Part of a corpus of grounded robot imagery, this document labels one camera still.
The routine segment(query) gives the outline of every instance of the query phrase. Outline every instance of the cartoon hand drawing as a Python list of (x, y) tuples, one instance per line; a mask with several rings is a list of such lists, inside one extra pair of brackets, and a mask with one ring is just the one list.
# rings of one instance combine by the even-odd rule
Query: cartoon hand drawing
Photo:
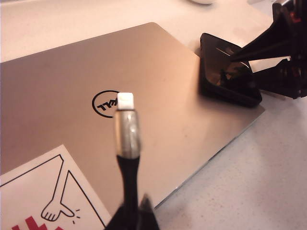
[(67, 176), (68, 169), (65, 168), (64, 161), (62, 161), (61, 169), (59, 171), (52, 199), (41, 213), (41, 217), (43, 219), (49, 221), (56, 221), (61, 213), (63, 213), (67, 217), (74, 217), (75, 214), (62, 203)]

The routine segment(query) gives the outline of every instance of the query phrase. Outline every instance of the silver laptop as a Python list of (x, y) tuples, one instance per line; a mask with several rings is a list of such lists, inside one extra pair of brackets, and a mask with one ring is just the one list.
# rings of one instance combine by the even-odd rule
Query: silver laptop
[(132, 92), (139, 197), (156, 206), (263, 111), (204, 98), (200, 59), (155, 23), (1, 64), (1, 174), (64, 144), (108, 211), (122, 201), (112, 114)]

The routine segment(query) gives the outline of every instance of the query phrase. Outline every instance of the white connector tip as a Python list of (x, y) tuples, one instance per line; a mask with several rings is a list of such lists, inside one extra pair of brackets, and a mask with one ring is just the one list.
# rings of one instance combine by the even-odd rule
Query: white connector tip
[(117, 94), (117, 108), (118, 110), (133, 110), (133, 93), (131, 92), (119, 92)]

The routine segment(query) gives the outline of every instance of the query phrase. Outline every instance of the white desk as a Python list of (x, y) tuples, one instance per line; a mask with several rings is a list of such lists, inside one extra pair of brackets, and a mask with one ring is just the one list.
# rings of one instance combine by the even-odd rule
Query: white desk
[[(150, 21), (193, 51), (203, 32), (243, 46), (272, 22), (245, 0), (6, 2), (1, 61)], [(156, 210), (162, 230), (307, 229), (307, 100), (263, 95), (262, 105), (252, 127)]]

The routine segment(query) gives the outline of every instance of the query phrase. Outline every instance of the sticker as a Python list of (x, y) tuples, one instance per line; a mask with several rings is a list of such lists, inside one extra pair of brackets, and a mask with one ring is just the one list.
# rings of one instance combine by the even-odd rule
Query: sticker
[(1, 176), (1, 229), (101, 230), (110, 215), (61, 145)]

